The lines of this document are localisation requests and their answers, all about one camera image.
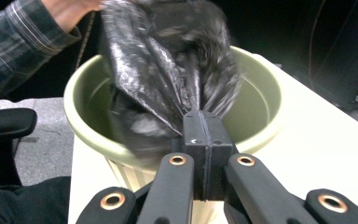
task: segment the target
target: white table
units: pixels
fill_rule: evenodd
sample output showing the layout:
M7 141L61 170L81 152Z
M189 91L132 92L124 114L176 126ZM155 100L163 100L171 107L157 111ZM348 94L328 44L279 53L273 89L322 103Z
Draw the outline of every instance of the white table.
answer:
M302 199L312 189L331 189L358 205L358 122L269 66L277 70L288 105L282 130L255 156ZM104 156L75 137L69 223L76 223L90 199L115 182Z

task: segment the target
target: metal ring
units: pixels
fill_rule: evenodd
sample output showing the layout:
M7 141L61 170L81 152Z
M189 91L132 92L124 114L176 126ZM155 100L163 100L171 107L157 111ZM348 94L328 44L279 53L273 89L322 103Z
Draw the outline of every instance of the metal ring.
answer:
M247 157L247 156L241 156L237 158L237 161L239 164L244 165L244 166L253 166L255 165L255 160Z
M186 158L183 156L172 156L170 157L170 163L172 165L183 165L186 163Z
M108 202L108 200L111 199L111 198L117 198L117 201L114 202L114 203ZM103 208L104 210L117 209L121 205L123 205L123 203L125 201L126 201L126 197L124 196L124 194L119 193L119 192L111 193L111 194L108 194L108 195L104 196L101 199L101 208Z
M333 212L346 213L348 211L348 206L335 196L321 194L318 197L318 201L325 208Z

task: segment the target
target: shirt sleeve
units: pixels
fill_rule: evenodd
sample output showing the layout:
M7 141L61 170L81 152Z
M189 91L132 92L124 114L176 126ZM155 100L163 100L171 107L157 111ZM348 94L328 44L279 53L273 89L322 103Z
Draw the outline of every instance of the shirt sleeve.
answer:
M0 96L79 39L77 28L63 31L41 0L16 0L0 11Z

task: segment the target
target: person's arm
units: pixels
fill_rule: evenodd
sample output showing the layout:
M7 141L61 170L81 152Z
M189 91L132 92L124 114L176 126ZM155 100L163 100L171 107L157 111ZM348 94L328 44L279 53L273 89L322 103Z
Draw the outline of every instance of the person's arm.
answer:
M1 11L0 96L79 40L76 24L101 1L17 0Z

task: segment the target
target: trash bag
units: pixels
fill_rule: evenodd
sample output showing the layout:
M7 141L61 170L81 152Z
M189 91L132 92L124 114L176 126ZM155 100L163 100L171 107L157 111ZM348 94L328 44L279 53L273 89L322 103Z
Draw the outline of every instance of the trash bag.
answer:
M145 163L160 160L182 135L183 115L223 118L241 88L226 17L208 1L106 1L105 56L114 88L116 141Z

